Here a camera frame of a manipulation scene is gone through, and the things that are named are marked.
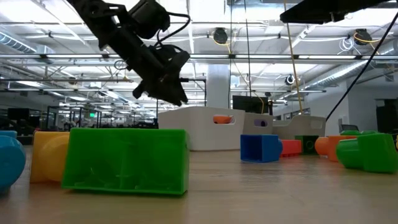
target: computer monitor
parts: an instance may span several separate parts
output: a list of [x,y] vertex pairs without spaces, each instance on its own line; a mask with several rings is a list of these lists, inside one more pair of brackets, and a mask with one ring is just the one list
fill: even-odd
[[261,114],[269,112],[268,97],[261,97],[264,102],[264,109],[262,109],[262,102],[256,96],[232,96],[233,109],[244,110],[248,113]]

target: white bin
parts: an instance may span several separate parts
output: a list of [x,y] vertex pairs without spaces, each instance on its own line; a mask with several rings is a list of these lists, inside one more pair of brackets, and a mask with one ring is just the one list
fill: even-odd
[[294,139],[294,136],[312,135],[325,136],[326,118],[297,115],[290,121],[274,121],[273,133],[279,136],[279,139]]
[[274,117],[255,113],[244,115],[243,134],[272,134]]
[[[184,129],[192,151],[240,149],[244,111],[193,106],[159,113],[159,129]],[[213,117],[232,116],[230,124],[215,124]]]

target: wooden table surface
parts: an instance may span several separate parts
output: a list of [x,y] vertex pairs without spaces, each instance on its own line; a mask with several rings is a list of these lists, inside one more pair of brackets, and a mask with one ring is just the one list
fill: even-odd
[[29,166],[0,197],[0,223],[398,223],[398,175],[346,170],[317,156],[248,164],[238,151],[193,152],[183,197],[29,186]]

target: red plastic block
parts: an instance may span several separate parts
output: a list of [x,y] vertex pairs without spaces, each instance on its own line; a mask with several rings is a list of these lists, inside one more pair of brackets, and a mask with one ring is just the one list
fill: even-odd
[[281,157],[298,156],[302,152],[300,140],[282,140],[283,151]]

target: black equipment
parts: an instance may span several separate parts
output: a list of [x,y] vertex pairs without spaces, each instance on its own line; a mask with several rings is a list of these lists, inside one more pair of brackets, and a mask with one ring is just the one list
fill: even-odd
[[[188,18],[186,25],[190,22],[188,15],[167,12],[155,0],[140,0],[128,12],[124,5],[102,0],[68,2],[98,38],[99,48],[110,46],[126,63],[124,68],[133,69],[142,78],[132,93],[135,98],[147,92],[150,97],[177,106],[188,101],[178,78],[190,55],[174,45],[162,44],[181,29],[159,40],[160,30],[165,32],[170,27],[170,15]],[[140,39],[150,39],[156,33],[158,42],[154,46],[147,47]]]
[[324,24],[342,21],[356,12],[389,0],[304,0],[280,15],[282,22]]
[[[264,102],[264,113],[268,113],[268,97],[261,97]],[[258,113],[261,114],[262,102],[258,97],[250,96],[232,96],[233,109],[234,110],[244,110],[248,113]]]

